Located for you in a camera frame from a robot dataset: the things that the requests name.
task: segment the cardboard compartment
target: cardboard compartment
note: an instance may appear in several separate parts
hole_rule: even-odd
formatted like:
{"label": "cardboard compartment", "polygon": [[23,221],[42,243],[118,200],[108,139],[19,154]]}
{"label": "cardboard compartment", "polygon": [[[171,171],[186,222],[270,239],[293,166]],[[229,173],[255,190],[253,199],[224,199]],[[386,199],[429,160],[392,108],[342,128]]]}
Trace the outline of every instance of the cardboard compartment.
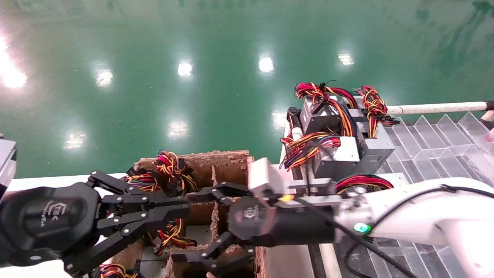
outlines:
{"label": "cardboard compartment", "polygon": [[[242,151],[213,151],[207,153],[189,154],[180,156],[185,158],[189,167],[194,169],[192,175],[196,178],[199,187],[216,186],[221,182],[233,182],[237,184],[247,185],[248,165],[253,161],[247,150]],[[138,169],[154,169],[156,166],[156,158],[141,158],[134,164],[134,168]],[[191,215],[185,219],[187,226],[203,226],[209,225],[209,243],[200,244],[195,247],[189,247],[189,250],[204,250],[212,242],[216,241],[218,236],[227,231],[227,214],[228,208],[218,205],[216,202],[194,204],[191,207]],[[239,252],[239,246],[231,246],[220,257],[234,255]],[[144,250],[142,240],[130,245],[127,249],[112,258],[112,263],[124,265],[126,268],[133,268],[137,259],[141,259]],[[177,247],[171,247],[167,251],[173,253],[174,250],[180,250]],[[234,273],[223,276],[224,278],[267,278],[266,265],[266,250],[264,247],[255,249],[254,262]],[[188,264],[174,263],[169,260],[166,267],[160,274],[159,278],[213,278],[211,273],[199,271],[191,268]]]}

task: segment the glossy floor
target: glossy floor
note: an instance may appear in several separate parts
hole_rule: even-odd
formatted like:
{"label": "glossy floor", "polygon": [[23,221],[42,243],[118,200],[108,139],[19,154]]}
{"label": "glossy floor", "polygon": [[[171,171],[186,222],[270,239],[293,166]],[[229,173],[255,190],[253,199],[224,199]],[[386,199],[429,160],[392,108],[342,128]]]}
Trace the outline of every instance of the glossy floor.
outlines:
{"label": "glossy floor", "polygon": [[0,132],[17,177],[159,148],[279,158],[298,82],[389,105],[492,99],[493,8],[461,0],[3,0]]}

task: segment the white pipe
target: white pipe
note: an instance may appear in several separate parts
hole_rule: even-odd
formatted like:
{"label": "white pipe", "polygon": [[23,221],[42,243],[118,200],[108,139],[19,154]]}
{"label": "white pipe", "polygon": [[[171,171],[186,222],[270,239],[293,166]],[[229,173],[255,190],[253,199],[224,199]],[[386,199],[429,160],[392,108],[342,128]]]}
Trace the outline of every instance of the white pipe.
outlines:
{"label": "white pipe", "polygon": [[388,106],[388,115],[485,111],[492,109],[492,105],[492,101],[396,105]]}

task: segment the cable connector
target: cable connector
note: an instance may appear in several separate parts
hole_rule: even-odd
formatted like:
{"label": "cable connector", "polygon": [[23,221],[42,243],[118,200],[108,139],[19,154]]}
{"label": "cable connector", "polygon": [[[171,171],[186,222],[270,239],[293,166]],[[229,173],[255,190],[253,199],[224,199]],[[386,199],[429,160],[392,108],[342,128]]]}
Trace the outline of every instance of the cable connector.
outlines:
{"label": "cable connector", "polygon": [[127,172],[125,172],[128,176],[140,176],[146,173],[145,169],[136,170],[134,167],[130,167]]}
{"label": "cable connector", "polygon": [[185,166],[187,166],[187,164],[185,164],[185,159],[184,158],[179,158],[178,159],[178,168],[179,169],[183,169],[183,168],[185,168]]}
{"label": "cable connector", "polygon": [[317,114],[326,104],[326,100],[324,98],[319,99],[316,103],[312,105],[310,108],[310,113],[312,115]]}
{"label": "cable connector", "polygon": [[457,193],[458,192],[458,189],[456,189],[456,187],[454,187],[454,186],[445,185],[445,184],[442,184],[439,186],[444,187],[445,189],[447,189],[448,192],[451,192],[451,193]]}

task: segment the black cable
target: black cable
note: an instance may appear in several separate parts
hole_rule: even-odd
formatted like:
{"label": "black cable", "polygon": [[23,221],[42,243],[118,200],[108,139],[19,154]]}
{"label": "black cable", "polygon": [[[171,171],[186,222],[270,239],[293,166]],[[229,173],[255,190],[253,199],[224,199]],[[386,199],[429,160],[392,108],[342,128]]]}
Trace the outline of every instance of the black cable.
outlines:
{"label": "black cable", "polygon": [[367,247],[369,250],[374,252],[376,255],[379,257],[383,258],[386,262],[397,268],[399,271],[404,273],[406,276],[410,278],[417,278],[408,268],[400,265],[398,262],[393,260],[390,256],[388,256],[386,253],[382,252],[381,250],[378,249],[378,247],[374,246],[372,243],[366,241],[363,239],[361,236],[353,233],[351,230],[349,230],[347,227],[343,226],[342,224],[338,223],[333,219],[332,216],[328,215],[325,211],[318,209],[316,206],[313,204],[300,199],[300,198],[295,198],[295,201],[301,203],[302,205],[306,206],[310,210],[314,211],[315,213],[319,214],[321,217],[324,217],[330,224],[332,224],[335,228],[338,228],[342,230],[345,234],[347,234],[349,237],[351,237],[353,240],[355,240],[357,243]]}
{"label": "black cable", "polygon": [[[474,189],[474,188],[470,188],[470,187],[461,187],[461,186],[449,186],[449,185],[441,185],[442,187],[439,187],[439,188],[433,188],[433,189],[428,189],[428,190],[425,190],[425,191],[421,191],[421,192],[418,192],[406,199],[403,199],[401,202],[393,205],[391,208],[389,208],[386,212],[384,212],[376,221],[374,224],[371,224],[371,230],[369,232],[367,232],[366,234],[370,233],[372,230],[374,230],[379,224],[381,224],[384,220],[386,220],[391,214],[393,214],[395,211],[397,211],[400,207],[402,207],[403,205],[409,203],[410,201],[418,198],[418,197],[421,197],[423,195],[426,195],[426,194],[430,194],[430,193],[434,193],[434,192],[441,192],[441,191],[445,191],[445,192],[451,192],[451,193],[456,193],[457,191],[467,191],[467,192],[471,192],[471,193],[476,193],[476,194],[480,194],[480,195],[483,195],[483,196],[486,196],[486,197],[490,197],[490,198],[494,198],[494,194],[490,193],[490,192],[486,192],[486,191],[483,191],[483,190],[478,190],[478,189]],[[350,258],[350,255],[353,253],[353,251],[355,250],[355,248],[357,248],[358,244],[357,243],[354,243],[350,249],[348,249],[347,253],[345,254],[345,267],[348,269],[348,271],[360,278],[371,278],[363,273],[360,273],[358,272],[357,270],[353,269],[350,267],[349,265],[349,258]]]}

